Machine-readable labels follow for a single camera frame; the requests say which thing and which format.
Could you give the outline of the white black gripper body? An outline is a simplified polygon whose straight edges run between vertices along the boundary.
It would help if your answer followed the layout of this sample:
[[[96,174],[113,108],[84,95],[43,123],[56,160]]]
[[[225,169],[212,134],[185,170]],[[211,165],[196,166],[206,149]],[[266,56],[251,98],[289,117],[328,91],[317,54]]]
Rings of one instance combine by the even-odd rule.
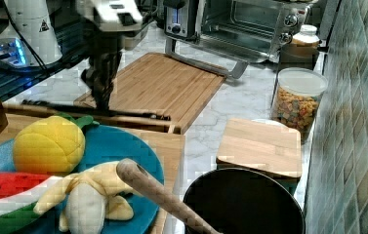
[[[143,16],[135,0],[76,0],[77,13],[89,23],[92,54],[131,51],[143,40]]]

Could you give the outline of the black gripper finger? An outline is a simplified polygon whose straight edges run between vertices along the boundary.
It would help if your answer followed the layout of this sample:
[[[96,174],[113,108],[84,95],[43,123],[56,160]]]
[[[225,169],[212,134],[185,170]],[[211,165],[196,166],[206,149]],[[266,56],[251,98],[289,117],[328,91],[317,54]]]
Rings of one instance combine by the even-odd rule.
[[[109,109],[113,80],[116,77],[122,53],[91,55],[89,67],[84,69],[81,80],[89,87],[98,110]]]

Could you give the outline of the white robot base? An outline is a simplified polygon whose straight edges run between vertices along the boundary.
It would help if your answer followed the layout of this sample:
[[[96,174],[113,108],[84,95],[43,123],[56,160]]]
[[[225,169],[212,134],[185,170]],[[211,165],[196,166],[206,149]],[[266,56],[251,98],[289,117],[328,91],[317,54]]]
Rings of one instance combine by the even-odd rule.
[[[0,33],[0,60],[14,68],[44,68],[58,61],[62,53],[47,0],[4,0],[4,3],[9,25]]]

